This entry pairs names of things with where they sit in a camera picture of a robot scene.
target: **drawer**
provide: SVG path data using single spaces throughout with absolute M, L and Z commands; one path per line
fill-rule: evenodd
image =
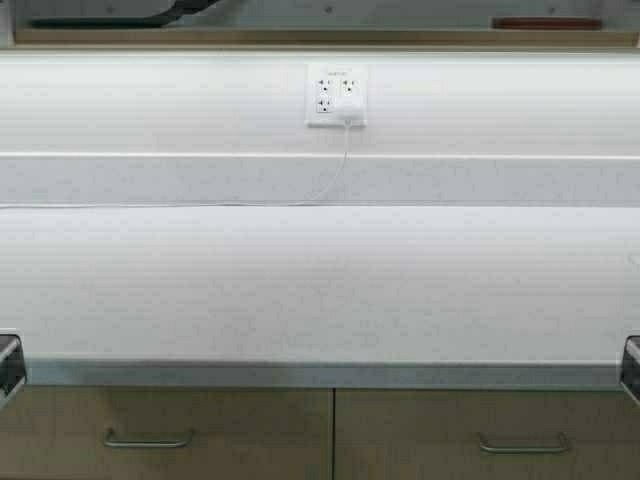
M 470 441 L 564 432 L 580 442 L 640 441 L 640 410 L 622 392 L 339 391 L 337 430 L 346 440 Z
M 28 387 L 0 412 L 0 479 L 325 480 L 331 394 L 291 390 Z M 193 439 L 185 448 L 108 448 L 114 439 Z
M 336 479 L 640 478 L 640 409 L 621 393 L 372 392 L 336 397 Z M 561 454 L 489 454 L 560 446 Z

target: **white outlet cover plate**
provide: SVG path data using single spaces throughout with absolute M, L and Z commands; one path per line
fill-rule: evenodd
M 353 123 L 363 127 L 367 123 L 369 70 L 366 66 L 340 63 L 311 63 L 307 68 L 306 124 L 309 127 L 343 127 L 344 122 L 336 115 L 333 103 L 338 97 L 353 95 L 362 105 L 362 121 Z M 320 105 L 320 101 L 329 105 Z

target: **countertop edge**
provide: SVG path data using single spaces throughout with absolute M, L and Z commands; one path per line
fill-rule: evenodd
M 28 362 L 28 383 L 47 386 L 620 390 L 611 364 L 221 364 L 47 360 Z

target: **charging cable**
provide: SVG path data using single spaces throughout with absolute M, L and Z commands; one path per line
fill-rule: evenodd
M 320 192 L 318 192 L 316 195 L 312 195 L 310 196 L 310 198 L 306 198 L 301 202 L 292 204 L 292 205 L 296 205 L 296 206 L 313 205 L 323 200 L 329 194 L 329 192 L 331 192 L 333 187 L 335 187 L 336 183 L 338 182 L 338 179 L 342 176 L 345 167 L 347 166 L 347 160 L 349 158 L 350 143 L 351 143 L 351 121 L 345 120 L 344 122 L 344 154 L 342 156 L 342 161 L 340 162 L 340 165 L 338 165 L 336 173 L 333 175 L 333 177 L 331 177 L 331 180 L 329 180 L 329 183 L 327 183 L 327 185 L 322 190 L 320 190 Z
M 343 122 L 344 126 L 344 150 L 342 159 L 335 173 L 329 182 L 317 193 L 313 191 L 300 201 L 293 202 L 242 202 L 242 201 L 212 201 L 197 203 L 170 203 L 170 204 L 0 204 L 0 210 L 13 209 L 49 209 L 49 208 L 153 208 L 153 207 L 301 207 L 321 204 L 336 186 L 338 180 L 344 173 L 349 158 L 351 143 L 351 128 L 354 125 L 363 125 L 364 116 L 361 104 L 355 103 L 352 99 L 341 99 L 336 102 L 335 114 Z

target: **wall outlet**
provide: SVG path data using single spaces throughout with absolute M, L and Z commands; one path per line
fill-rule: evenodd
M 365 126 L 368 76 L 366 67 L 310 64 L 307 70 L 307 125 L 343 127 L 341 106 L 348 105 L 350 114 L 356 117 L 352 126 Z

